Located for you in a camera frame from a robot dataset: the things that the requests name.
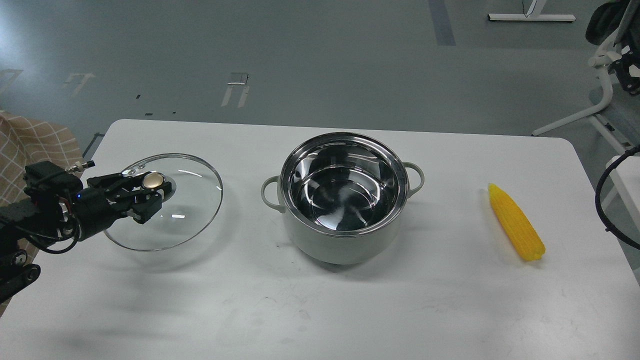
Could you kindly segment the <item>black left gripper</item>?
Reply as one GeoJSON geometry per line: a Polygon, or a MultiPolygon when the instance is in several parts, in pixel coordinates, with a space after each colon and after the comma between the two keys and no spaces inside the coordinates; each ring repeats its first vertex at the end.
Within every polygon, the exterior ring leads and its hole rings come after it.
{"type": "Polygon", "coordinates": [[[71,205],[79,225],[79,242],[107,230],[122,217],[131,218],[138,224],[147,223],[162,209],[163,197],[173,196],[177,189],[172,178],[157,171],[90,177],[87,186],[76,194],[71,205]],[[135,196],[122,197],[128,193],[135,196]],[[107,197],[116,196],[122,197],[118,204],[110,203],[107,197]]]}

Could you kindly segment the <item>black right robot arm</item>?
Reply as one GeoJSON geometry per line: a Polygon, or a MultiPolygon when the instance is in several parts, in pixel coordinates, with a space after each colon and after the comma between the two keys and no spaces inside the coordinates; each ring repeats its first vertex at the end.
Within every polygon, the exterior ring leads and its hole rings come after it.
{"type": "Polygon", "coordinates": [[[622,155],[613,159],[611,164],[606,166],[605,171],[599,177],[594,194],[595,210],[598,214],[599,220],[605,226],[605,231],[614,235],[620,242],[636,250],[640,249],[640,244],[637,241],[631,239],[623,231],[621,231],[606,214],[606,207],[608,207],[608,205],[610,205],[610,203],[613,201],[617,192],[612,188],[610,194],[606,194],[606,196],[602,197],[602,189],[604,188],[606,181],[611,177],[613,171],[616,170],[618,166],[622,164],[622,162],[624,162],[627,158],[633,157],[638,154],[639,150],[640,146],[633,146],[631,149],[624,151],[622,155]]]}

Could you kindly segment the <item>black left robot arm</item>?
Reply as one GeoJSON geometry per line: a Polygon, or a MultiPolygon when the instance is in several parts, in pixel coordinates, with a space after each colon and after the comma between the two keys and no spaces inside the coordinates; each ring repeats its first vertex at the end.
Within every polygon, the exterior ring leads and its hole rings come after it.
{"type": "Polygon", "coordinates": [[[27,241],[51,255],[70,251],[123,218],[149,221],[175,193],[162,173],[112,173],[86,183],[64,170],[23,176],[27,198],[1,208],[1,301],[11,299],[41,275],[19,245],[27,241]]]}

